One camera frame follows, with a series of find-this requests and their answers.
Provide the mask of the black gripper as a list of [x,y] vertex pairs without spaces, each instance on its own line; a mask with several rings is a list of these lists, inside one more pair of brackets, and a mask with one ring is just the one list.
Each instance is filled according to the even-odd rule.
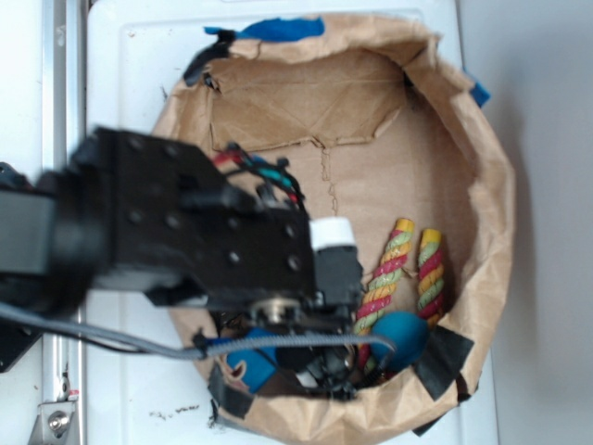
[[147,291],[157,306],[242,312],[259,325],[349,332],[362,292],[355,247],[314,251],[298,210],[196,215],[168,262],[172,283]]

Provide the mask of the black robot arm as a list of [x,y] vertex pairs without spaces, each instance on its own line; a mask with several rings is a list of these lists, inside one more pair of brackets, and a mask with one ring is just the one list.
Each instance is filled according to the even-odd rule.
[[346,332],[362,270],[345,220],[312,220],[286,159],[100,128],[35,182],[1,167],[1,300],[69,314],[91,290]]

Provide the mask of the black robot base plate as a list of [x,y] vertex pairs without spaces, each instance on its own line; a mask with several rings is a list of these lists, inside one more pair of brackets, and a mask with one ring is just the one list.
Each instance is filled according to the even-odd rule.
[[[25,175],[6,162],[1,163],[1,186],[16,189],[32,187]],[[1,373],[9,372],[41,336],[40,332],[28,327],[1,322]]]

